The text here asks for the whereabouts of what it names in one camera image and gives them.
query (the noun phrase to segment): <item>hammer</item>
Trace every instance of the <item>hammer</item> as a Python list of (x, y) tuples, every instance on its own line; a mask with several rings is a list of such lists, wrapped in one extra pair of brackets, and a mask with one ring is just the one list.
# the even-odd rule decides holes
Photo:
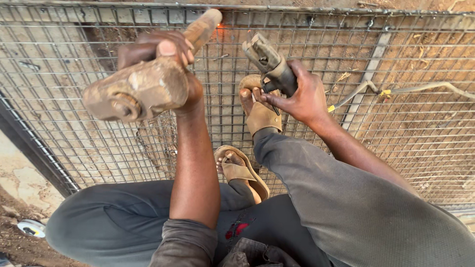
[[(183, 32), (194, 55), (222, 20), (210, 9)], [(89, 85), (83, 104), (89, 113), (105, 121), (133, 122), (152, 119), (165, 110), (181, 107), (188, 98), (185, 70), (170, 57), (158, 57), (119, 70)]]

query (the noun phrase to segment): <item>brown sandal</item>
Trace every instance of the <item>brown sandal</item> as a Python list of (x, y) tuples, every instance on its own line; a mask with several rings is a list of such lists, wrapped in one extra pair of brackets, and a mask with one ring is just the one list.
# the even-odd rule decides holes
[[(239, 90), (247, 88), (252, 92), (254, 87), (261, 87), (260, 80), (260, 75), (248, 75), (239, 83)], [(271, 94), (280, 96), (279, 90), (272, 91)], [(244, 110), (244, 114), (247, 116), (246, 124), (252, 136), (260, 129), (266, 127), (274, 127), (279, 130), (279, 132), (282, 131), (282, 116), (277, 115), (273, 110), (270, 110), (262, 103), (255, 102), (249, 114), (247, 114), (242, 103), (241, 106)]]
[(266, 183), (259, 177), (259, 175), (252, 169), (251, 162), (247, 156), (242, 153), (239, 149), (230, 145), (222, 145), (214, 152), (214, 160), (218, 162), (219, 158), (225, 158), (226, 151), (231, 150), (236, 153), (237, 156), (242, 158), (246, 163), (245, 166), (239, 166), (233, 163), (221, 163), (223, 167), (224, 177), (229, 182), (233, 179), (244, 179), (248, 180), (249, 185), (258, 193), (262, 201), (269, 198), (269, 187)]

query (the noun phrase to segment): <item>wire mesh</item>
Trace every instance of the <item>wire mesh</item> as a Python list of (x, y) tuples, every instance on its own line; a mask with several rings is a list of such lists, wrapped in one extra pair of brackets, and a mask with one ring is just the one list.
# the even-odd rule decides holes
[[(4, 105), (58, 168), (73, 193), (102, 183), (173, 179), (171, 112), (137, 123), (98, 121), (81, 103), (85, 86), (117, 69), (117, 50), (152, 30), (183, 30), (205, 5), (3, 5), (0, 91)], [(190, 66), (205, 89), (213, 148), (229, 144), (251, 159), (271, 195), (285, 193), (253, 157), (239, 81), (258, 74), (241, 50), (256, 32), (287, 59), (322, 77), (327, 103), (360, 82), (380, 90), (448, 81), (473, 92), (474, 15), (401, 10), (310, 11), (221, 7), (223, 22)], [(342, 127), (389, 163), (426, 200), (473, 207), (474, 101), (447, 89), (358, 94), (332, 112)], [(283, 114), (283, 133), (328, 152), (304, 124)]]

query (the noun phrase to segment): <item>gray pants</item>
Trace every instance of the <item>gray pants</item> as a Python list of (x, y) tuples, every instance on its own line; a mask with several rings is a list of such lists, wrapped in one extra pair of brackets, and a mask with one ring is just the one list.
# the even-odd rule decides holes
[[(474, 266), (475, 238), (443, 209), (273, 128), (254, 142), (257, 161), (289, 195), (252, 205), (248, 188), (221, 184), (215, 264), (244, 237), (283, 249), (303, 267)], [(93, 266), (146, 267), (162, 239), (172, 185), (84, 189), (53, 214), (47, 240)]]

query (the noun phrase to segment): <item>leg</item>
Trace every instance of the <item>leg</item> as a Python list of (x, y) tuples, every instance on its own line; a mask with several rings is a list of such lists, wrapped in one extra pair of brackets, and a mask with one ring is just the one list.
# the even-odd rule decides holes
[[(161, 243), (173, 181), (96, 185), (67, 198), (47, 224), (60, 253), (100, 267), (146, 267)], [(243, 184), (220, 184), (221, 211), (253, 205)]]
[(301, 224), (336, 266), (473, 264), (475, 238), (448, 212), (274, 128), (254, 143), (257, 161), (282, 180)]

